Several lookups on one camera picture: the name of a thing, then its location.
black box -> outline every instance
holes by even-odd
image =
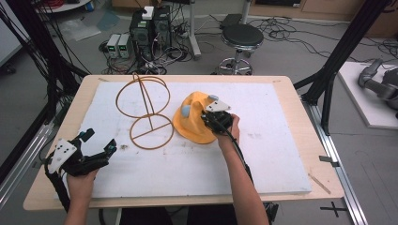
[[[158,40],[158,47],[163,49],[172,47],[170,7],[155,8],[153,23],[155,24],[155,37]]]
[[[132,39],[132,45],[134,47],[137,61],[144,64],[145,60],[152,61],[154,53],[152,51],[154,51],[155,49],[154,24],[152,20],[143,20],[142,10],[138,10],[132,15],[130,24],[130,36]]]

wooden table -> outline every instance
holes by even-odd
[[[319,160],[325,150],[319,141],[314,127],[305,112],[291,81],[284,76],[208,76],[208,75],[165,75],[165,82],[173,83],[272,83],[283,108],[285,119],[290,127],[304,168],[309,176],[313,191],[307,194],[266,195],[261,194],[263,202],[310,199],[343,198],[344,191],[336,172],[327,162]],[[85,113],[102,82],[129,82],[128,75],[90,75],[84,78],[69,111],[59,129],[55,140],[73,139],[84,120]],[[23,204],[26,210],[63,209],[60,201],[54,198],[55,190],[41,167]],[[151,205],[191,205],[211,203],[231,203],[232,196],[183,196],[93,199],[90,207],[129,207]]]

power supply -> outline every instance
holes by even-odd
[[[130,58],[132,53],[132,43],[130,40],[130,35],[128,34],[121,35],[117,46],[119,48],[120,57]]]
[[[106,44],[109,56],[111,58],[119,57],[119,48],[117,48],[117,43],[119,42],[120,35],[112,35]]]

chair leg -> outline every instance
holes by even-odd
[[[235,58],[227,58],[220,62],[217,67],[217,74],[220,75],[253,75],[253,68],[248,61],[243,60],[242,50],[237,50],[235,53]]]

wrist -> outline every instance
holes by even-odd
[[[91,198],[81,198],[81,199],[70,199],[70,207],[69,208],[74,208],[74,209],[85,209],[88,208],[88,205],[90,204]]]

